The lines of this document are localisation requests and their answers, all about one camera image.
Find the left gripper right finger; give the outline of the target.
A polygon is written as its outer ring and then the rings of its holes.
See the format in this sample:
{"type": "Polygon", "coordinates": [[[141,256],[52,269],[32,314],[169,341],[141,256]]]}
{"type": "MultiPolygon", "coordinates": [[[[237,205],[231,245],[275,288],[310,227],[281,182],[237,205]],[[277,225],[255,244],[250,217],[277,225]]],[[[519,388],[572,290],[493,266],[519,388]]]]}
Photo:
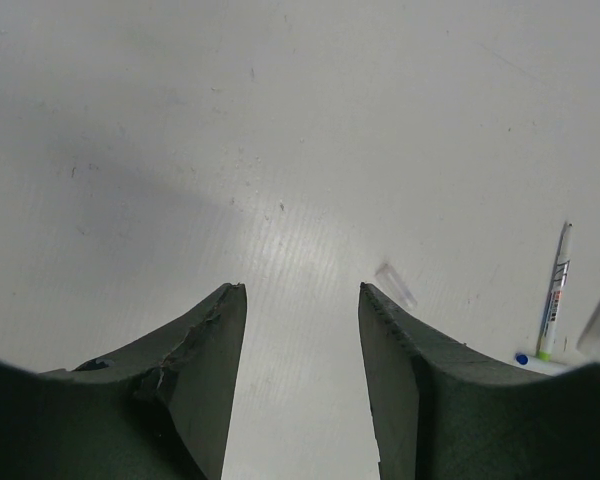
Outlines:
{"type": "Polygon", "coordinates": [[[382,478],[600,479],[600,363],[517,368],[368,283],[358,318],[382,478]]]}

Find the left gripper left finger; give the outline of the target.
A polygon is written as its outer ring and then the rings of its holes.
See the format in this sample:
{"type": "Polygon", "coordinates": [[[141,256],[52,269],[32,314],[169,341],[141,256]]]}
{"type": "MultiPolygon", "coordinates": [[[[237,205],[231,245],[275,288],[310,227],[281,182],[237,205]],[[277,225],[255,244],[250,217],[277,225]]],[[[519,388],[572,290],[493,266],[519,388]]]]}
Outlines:
{"type": "Polygon", "coordinates": [[[0,361],[0,479],[218,479],[247,316],[224,284],[76,369],[0,361]]]}

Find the white pen blue tip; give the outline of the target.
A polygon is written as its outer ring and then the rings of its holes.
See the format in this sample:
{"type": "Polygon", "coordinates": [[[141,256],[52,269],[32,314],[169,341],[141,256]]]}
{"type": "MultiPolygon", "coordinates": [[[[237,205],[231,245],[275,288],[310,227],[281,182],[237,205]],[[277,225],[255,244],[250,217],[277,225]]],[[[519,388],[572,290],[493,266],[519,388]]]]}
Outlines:
{"type": "Polygon", "coordinates": [[[535,356],[530,356],[523,353],[515,354],[514,363],[519,368],[547,376],[557,376],[566,373],[571,369],[570,366],[541,360],[535,356]]]}

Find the white pen clear cap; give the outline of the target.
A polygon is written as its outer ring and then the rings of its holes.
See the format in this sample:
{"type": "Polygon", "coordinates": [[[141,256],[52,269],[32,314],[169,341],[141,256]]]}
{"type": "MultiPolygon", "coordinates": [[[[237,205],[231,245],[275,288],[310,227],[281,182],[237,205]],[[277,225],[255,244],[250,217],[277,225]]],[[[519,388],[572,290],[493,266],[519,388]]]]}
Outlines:
{"type": "Polygon", "coordinates": [[[572,230],[573,224],[566,222],[558,245],[537,351],[537,356],[542,361],[551,359],[554,347],[561,298],[567,283],[571,261],[572,230]]]}

